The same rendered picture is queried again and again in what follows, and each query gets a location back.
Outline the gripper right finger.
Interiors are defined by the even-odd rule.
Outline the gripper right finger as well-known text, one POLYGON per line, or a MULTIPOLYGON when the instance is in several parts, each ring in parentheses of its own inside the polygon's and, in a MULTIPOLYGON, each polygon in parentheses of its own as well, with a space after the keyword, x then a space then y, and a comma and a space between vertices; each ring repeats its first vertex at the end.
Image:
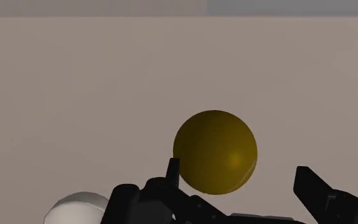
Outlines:
POLYGON ((358 197, 330 187, 309 167, 296 168, 293 192, 318 224, 358 224, 358 197))

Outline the white round object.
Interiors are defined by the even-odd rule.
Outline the white round object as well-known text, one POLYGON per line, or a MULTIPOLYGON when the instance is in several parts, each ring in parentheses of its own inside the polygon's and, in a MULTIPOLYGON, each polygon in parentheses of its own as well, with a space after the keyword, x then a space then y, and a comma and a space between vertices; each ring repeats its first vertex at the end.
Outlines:
POLYGON ((100 224, 108 199, 92 192, 76 192, 60 199, 43 224, 100 224))

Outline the yellow tennis ball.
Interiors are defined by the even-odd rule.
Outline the yellow tennis ball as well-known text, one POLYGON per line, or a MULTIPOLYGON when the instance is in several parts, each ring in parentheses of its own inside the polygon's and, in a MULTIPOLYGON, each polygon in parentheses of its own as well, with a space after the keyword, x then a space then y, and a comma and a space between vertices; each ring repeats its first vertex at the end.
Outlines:
POLYGON ((180 126, 173 157, 180 159, 180 175, 190 187, 223 195, 238 190, 251 178, 258 147, 251 129, 239 117, 208 110, 180 126))

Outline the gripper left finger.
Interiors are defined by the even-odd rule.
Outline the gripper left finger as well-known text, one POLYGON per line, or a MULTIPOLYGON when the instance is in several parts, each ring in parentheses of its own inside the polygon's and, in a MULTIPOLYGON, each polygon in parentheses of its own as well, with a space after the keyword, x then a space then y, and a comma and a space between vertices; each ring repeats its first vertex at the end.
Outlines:
POLYGON ((135 184, 116 186, 109 198, 100 224, 130 224, 137 204, 159 202, 157 216, 169 212, 173 224, 228 224, 228 217, 197 195, 189 196, 179 189, 180 160, 171 158, 164 177, 147 180, 143 189, 135 184))

